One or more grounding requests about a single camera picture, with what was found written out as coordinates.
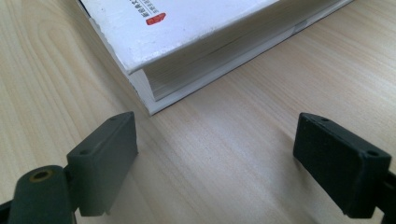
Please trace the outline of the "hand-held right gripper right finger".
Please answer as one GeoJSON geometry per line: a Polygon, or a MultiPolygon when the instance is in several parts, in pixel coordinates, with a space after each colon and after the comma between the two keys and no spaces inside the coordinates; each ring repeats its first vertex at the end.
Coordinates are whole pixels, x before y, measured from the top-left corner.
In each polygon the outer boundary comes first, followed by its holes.
{"type": "Polygon", "coordinates": [[[299,116],[293,156],[350,218],[392,217],[391,156],[330,119],[299,116]]]}

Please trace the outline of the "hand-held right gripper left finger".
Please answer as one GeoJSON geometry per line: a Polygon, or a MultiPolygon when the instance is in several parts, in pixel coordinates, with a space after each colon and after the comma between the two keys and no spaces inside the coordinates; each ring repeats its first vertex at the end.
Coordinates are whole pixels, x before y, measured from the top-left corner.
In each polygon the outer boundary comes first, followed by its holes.
{"type": "Polygon", "coordinates": [[[107,119],[67,154],[72,204],[82,216],[111,209],[137,154],[132,112],[107,119]]]}

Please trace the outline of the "white rectangular box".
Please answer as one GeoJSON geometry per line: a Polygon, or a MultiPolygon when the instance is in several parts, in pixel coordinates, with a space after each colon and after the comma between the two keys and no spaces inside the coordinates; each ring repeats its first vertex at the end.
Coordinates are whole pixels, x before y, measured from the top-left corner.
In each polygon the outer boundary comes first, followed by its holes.
{"type": "Polygon", "coordinates": [[[352,0],[77,0],[150,114],[352,0]]]}

